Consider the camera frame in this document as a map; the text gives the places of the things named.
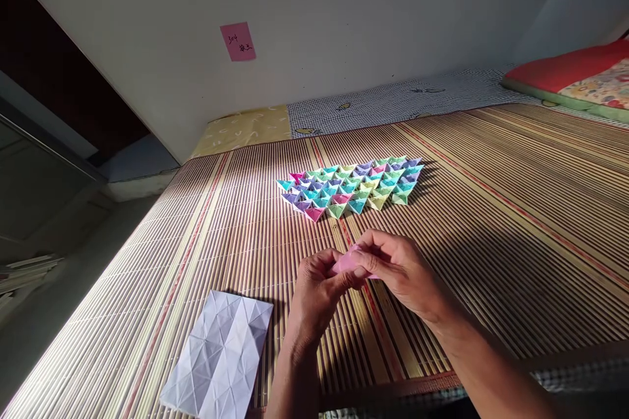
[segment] folded paper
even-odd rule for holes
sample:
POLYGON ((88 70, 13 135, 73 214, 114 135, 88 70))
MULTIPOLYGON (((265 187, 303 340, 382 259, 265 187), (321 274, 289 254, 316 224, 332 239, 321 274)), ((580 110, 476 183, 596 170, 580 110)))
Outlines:
POLYGON ((160 394, 200 419, 244 419, 273 305, 211 291, 160 394))
POLYGON ((420 161, 390 156, 364 164, 289 173, 288 180, 278 179, 276 183, 283 200, 307 219, 317 222, 324 215, 340 219, 350 213, 360 215, 366 208, 381 211, 387 202, 408 205, 424 167, 420 161))
MULTIPOLYGON (((356 250, 360 250, 360 246, 356 244, 351 246, 349 250, 341 256, 338 262, 332 265, 332 268, 328 272, 328 276, 335 276, 336 274, 339 274, 346 270, 354 270, 356 268, 356 263, 352 260, 352 252, 356 250)), ((378 279, 379 277, 374 274, 371 274, 367 278, 378 279)))

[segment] hand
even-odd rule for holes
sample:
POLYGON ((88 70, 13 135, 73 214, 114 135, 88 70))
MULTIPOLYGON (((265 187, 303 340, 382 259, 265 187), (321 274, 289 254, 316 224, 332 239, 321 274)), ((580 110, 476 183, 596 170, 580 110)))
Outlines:
POLYGON ((437 324, 463 308, 408 238, 368 229, 352 260, 378 275, 391 293, 427 323, 437 324))
MULTIPOLYGON (((338 250, 326 249, 306 257, 299 264, 286 335, 292 335, 303 346, 318 346, 341 296, 349 288, 360 289, 364 285, 364 277, 355 276, 351 270, 328 277, 330 267, 341 256, 338 250)), ((355 270, 363 276, 368 275, 362 269, 355 270)))

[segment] bamboo mat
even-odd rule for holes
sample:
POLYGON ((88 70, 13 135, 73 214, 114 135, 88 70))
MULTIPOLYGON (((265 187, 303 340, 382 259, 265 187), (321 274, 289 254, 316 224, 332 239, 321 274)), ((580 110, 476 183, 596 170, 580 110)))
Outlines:
MULTIPOLYGON (((369 227, 417 240, 531 370, 626 356, 628 136, 514 104, 191 160, 4 417, 180 417, 158 396, 211 289, 275 304, 252 397, 261 411, 299 260, 345 251, 369 227), (427 162, 409 206, 313 224, 275 185, 292 171, 406 154, 427 162)), ((341 299, 318 372, 326 408, 460 384, 430 331, 378 280, 341 299)))

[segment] pink origami piece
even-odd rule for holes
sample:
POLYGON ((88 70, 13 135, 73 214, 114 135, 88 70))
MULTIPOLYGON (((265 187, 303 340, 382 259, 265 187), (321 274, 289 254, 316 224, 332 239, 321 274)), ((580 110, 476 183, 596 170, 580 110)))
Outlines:
POLYGON ((297 183, 298 185, 300 185, 299 179, 303 178, 304 175, 306 175, 305 172, 301 172, 301 173, 289 173, 290 177, 295 181, 295 183, 297 183))
POLYGON ((316 223, 325 211, 326 211, 325 208, 307 208, 305 210, 305 214, 308 217, 308 219, 316 223))
POLYGON ((352 198, 350 194, 335 194, 332 195, 332 204, 345 204, 352 198))
MULTIPOLYGON (((338 262, 336 262, 330 271, 328 272, 328 276, 334 276, 346 270, 354 270, 356 268, 356 264, 352 261, 352 252, 355 250, 361 250, 360 246, 354 244, 349 248, 347 252, 345 252, 338 262)), ((367 278, 379 280, 380 277, 374 274, 369 275, 367 278)))
POLYGON ((370 170, 369 174, 370 175, 377 175, 380 172, 384 172, 387 169, 387 164, 382 164, 379 167, 374 167, 370 170))

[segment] forearm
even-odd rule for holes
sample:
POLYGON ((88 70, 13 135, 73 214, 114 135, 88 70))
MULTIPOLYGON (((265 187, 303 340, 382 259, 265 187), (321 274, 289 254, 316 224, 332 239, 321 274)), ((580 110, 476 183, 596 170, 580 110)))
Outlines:
POLYGON ((553 418, 552 400, 475 319, 457 311, 429 324, 482 418, 553 418))
POLYGON ((316 374, 317 342, 305 341, 299 326, 289 323, 275 367, 273 389, 266 417, 274 419, 316 418, 319 385, 316 374))

